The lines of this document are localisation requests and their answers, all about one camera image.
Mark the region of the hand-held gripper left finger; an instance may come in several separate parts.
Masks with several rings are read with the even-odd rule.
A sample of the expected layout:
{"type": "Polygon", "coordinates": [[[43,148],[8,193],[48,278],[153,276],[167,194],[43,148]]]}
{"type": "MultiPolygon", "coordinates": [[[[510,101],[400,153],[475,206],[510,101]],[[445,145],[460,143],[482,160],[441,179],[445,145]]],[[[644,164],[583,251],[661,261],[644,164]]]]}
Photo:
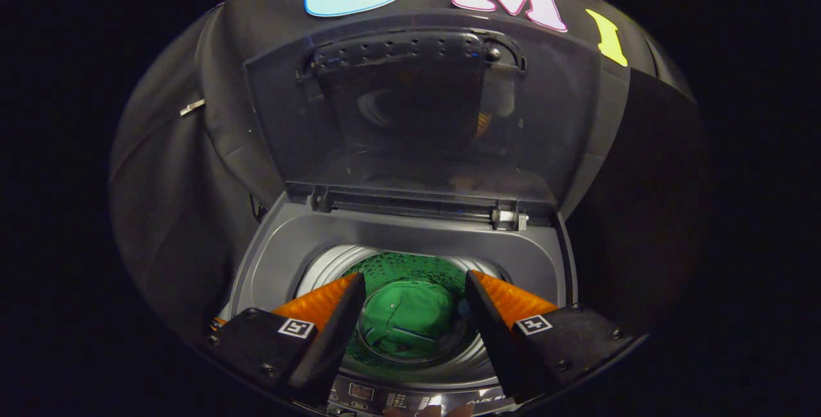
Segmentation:
{"type": "Polygon", "coordinates": [[[328,402],[366,301],[366,277],[351,273],[275,310],[244,309],[207,336],[207,357],[287,405],[328,402]]]}

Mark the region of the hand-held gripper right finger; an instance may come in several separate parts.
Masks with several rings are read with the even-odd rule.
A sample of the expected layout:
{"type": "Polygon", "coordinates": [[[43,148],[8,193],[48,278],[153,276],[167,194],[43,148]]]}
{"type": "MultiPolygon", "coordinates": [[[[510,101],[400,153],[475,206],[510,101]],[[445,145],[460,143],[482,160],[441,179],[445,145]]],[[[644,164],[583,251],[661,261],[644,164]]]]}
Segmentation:
{"type": "Polygon", "coordinates": [[[631,350],[636,336],[584,304],[558,306],[480,271],[464,295],[505,395],[517,404],[581,385],[631,350]]]}

